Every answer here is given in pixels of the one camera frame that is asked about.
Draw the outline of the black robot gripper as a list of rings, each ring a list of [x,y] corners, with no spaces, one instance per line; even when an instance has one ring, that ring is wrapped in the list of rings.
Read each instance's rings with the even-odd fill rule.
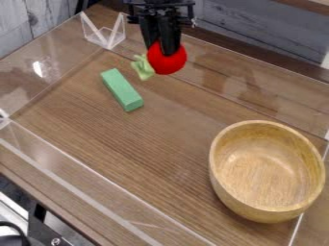
[[[123,0],[123,4],[128,9],[128,23],[141,24],[146,47],[151,47],[159,36],[163,55],[174,55],[181,48],[179,24],[195,23],[195,0]]]

